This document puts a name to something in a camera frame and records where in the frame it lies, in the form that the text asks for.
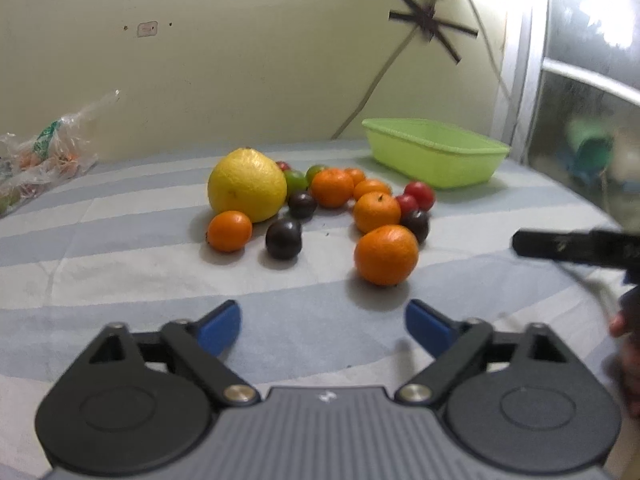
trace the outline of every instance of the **glass pane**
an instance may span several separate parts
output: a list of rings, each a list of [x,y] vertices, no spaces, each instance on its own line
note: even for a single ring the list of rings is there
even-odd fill
[[[640,89],[640,0],[550,0],[546,56]]]
[[[556,74],[541,88],[530,165],[640,232],[640,108]]]

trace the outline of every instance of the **orange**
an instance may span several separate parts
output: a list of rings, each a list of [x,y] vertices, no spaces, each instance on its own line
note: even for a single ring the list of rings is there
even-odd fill
[[[398,224],[401,214],[398,201],[391,195],[379,191],[365,193],[353,207],[356,227],[363,233],[383,225]]]
[[[385,225],[365,234],[353,253],[361,277],[375,285],[397,285],[418,264],[418,242],[409,229]]]
[[[371,191],[379,191],[380,193],[391,195],[391,188],[387,184],[375,178],[366,178],[356,185],[353,190],[353,197],[356,200],[360,200],[365,193],[370,193]]]
[[[362,171],[360,168],[347,168],[346,170],[344,170],[344,172],[351,177],[354,186],[357,186],[366,178],[364,171]]]
[[[225,211],[213,217],[207,228],[207,243],[223,253],[239,251],[251,239],[253,225],[244,213]]]
[[[314,177],[310,190],[322,207],[341,207],[353,196],[353,180],[344,170],[327,168]]]

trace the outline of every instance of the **green plastic basket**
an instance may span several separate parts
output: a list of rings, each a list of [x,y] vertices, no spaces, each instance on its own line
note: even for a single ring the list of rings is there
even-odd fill
[[[423,119],[366,119],[373,157],[436,188],[487,182],[508,155],[498,140]]]

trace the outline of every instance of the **table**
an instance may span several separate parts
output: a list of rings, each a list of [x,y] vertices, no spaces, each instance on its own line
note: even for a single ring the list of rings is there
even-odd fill
[[[300,170],[357,166],[394,192],[407,182],[373,161],[360,141],[261,149]],[[380,289],[353,273],[358,234],[344,210],[319,210],[304,224],[295,262],[267,256],[268,222],[255,227],[243,252],[212,251],[204,243],[212,217],[205,182],[227,151],[98,165],[0,220],[2,480],[47,470],[34,412],[102,325],[121,320],[132,330],[154,330],[171,319],[196,319],[228,298],[239,301],[243,326],[226,362],[263,393],[274,383],[383,384],[393,391],[430,362],[404,331],[409,298],[501,330],[547,322],[613,388],[606,370],[616,348],[606,320],[614,307],[607,298],[623,290],[622,274],[519,259],[510,250],[523,227],[614,227],[576,194],[510,161],[487,184],[442,191],[414,273]],[[625,424],[613,472],[638,442]]]

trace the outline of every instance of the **dark purple fruit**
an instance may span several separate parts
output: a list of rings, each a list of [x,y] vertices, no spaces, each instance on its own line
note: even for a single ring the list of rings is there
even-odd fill
[[[411,231],[418,243],[421,244],[429,235],[429,213],[424,209],[409,211],[402,215],[400,225]]]
[[[297,220],[281,218],[267,229],[267,252],[277,260],[290,260],[302,250],[302,226]]]
[[[316,212],[318,202],[306,191],[294,191],[287,202],[293,218],[310,218]]]

